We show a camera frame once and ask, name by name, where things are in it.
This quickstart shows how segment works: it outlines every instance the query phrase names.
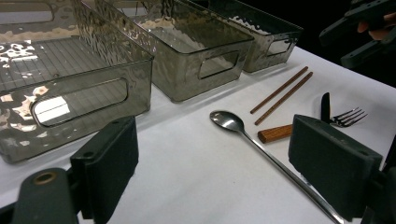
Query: fork tines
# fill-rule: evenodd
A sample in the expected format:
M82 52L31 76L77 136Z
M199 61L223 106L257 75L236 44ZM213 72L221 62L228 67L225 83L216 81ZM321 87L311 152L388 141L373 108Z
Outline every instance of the fork tines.
M361 111L361 109L356 107L346 113L334 116L333 121L343 127L349 127L367 116L367 114L364 114L363 116L362 114L364 114L364 111Z

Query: transparent gray bin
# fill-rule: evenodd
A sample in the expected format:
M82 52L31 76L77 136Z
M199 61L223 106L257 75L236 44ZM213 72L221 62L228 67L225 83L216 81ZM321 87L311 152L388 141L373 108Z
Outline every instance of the transparent gray bin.
M154 55L152 82L172 102L238 79L253 41L178 0L96 0L95 6Z
M303 28L237 0L182 0L217 15L254 36L243 70L248 73L286 63Z
M0 154L14 163L149 110L148 52L79 1L0 2Z

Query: white tablecloth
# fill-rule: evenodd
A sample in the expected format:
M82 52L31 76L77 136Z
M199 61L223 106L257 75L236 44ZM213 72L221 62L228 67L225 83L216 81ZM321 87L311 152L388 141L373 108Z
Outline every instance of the white tablecloth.
M287 90L254 115L249 111L304 66L314 75L262 124L254 125ZM396 89L303 49L295 48L286 64L242 74L181 104L171 103L153 86L150 111L136 117L139 163L109 223L332 223L246 138L209 119L213 110L234 112L259 141L257 131L290 124L294 114L319 118L320 98L327 91L333 115L356 106L369 114L340 130L385 159L396 134ZM20 183L32 173L69 168L69 157L90 137L27 162L0 161L0 206L17 200ZM289 141L263 146L295 172L288 160Z

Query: black background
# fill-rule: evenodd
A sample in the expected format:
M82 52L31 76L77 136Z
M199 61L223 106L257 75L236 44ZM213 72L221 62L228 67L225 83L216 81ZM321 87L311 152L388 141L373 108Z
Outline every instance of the black background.
M321 46L318 39L320 32L344 17L349 11L350 1L240 1L302 27L304 30L297 46L333 63L341 65L341 57L372 40L367 33L358 34L356 26L329 46ZM396 87L393 80L396 76L396 50L380 54L350 70Z

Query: chopsticks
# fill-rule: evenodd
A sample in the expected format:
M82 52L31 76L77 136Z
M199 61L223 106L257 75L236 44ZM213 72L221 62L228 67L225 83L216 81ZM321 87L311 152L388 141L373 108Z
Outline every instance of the chopsticks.
M308 67L304 67L300 72L298 72L296 75L291 77L285 84L280 86L276 91L274 91L271 95L269 95L267 98L265 98L261 103L256 105L252 110L250 110L250 114L254 114L257 110L262 108L265 104L267 104L272 98L276 97L281 91L285 90L295 79L299 78L304 72L308 70Z
M259 103L256 107L254 107L251 111L250 114L253 114L256 112L259 108L261 108L263 105L268 103L271 99L273 99L275 96L277 96L281 91L286 89L294 80L296 80L298 77L300 77L304 72L308 70L308 67L304 67L300 72L298 72L296 75L294 75L291 79L289 79L285 84L280 86L276 91L274 91L271 95L269 95L267 98L265 98L261 103ZM265 120L268 116L270 116L280 105L282 105L289 97L291 97L298 89L300 89L305 82L311 78L313 75L313 72L308 73L302 80L300 80L291 90L289 90L282 98L280 98L273 106L271 106L261 117L259 117L256 122L254 122L255 125L259 125L262 123L263 120Z

